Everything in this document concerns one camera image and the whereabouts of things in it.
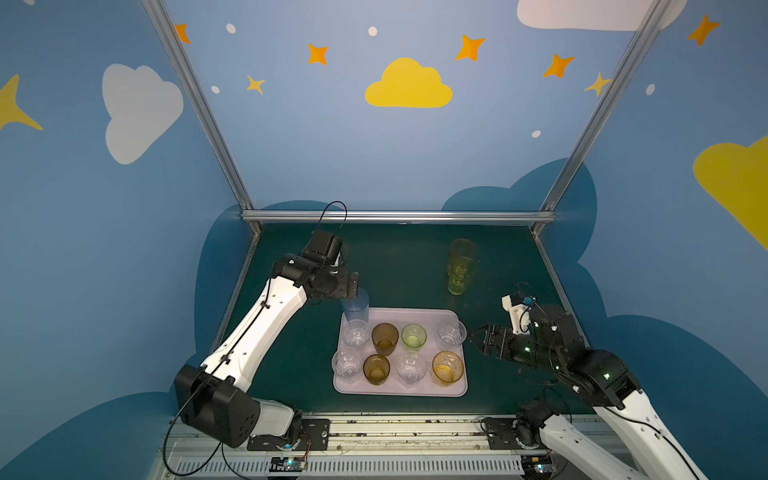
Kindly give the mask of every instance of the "blue wall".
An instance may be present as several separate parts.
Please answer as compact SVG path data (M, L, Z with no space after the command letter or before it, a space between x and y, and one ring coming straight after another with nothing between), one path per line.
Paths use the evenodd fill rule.
M179 84L140 0L29 3L0 7L0 478L140 478L252 233L186 98L133 163L108 148L110 65Z
M256 208L342 197L354 210L538 210L555 169L529 179L530 196L498 191L569 155L598 101L585 89L632 36L532 28L507 1L167 6ZM477 61L456 60L463 35L485 38ZM328 46L327 65L309 63L309 44ZM544 77L555 54L574 60ZM450 103L369 104L366 89L401 57L435 68Z
M699 46L688 36L705 15L721 25ZM768 135L765 18L765 2L688 2L542 232L592 346L627 361L712 479L736 475L725 439L756 462L747 475L768 467L768 251L693 166Z

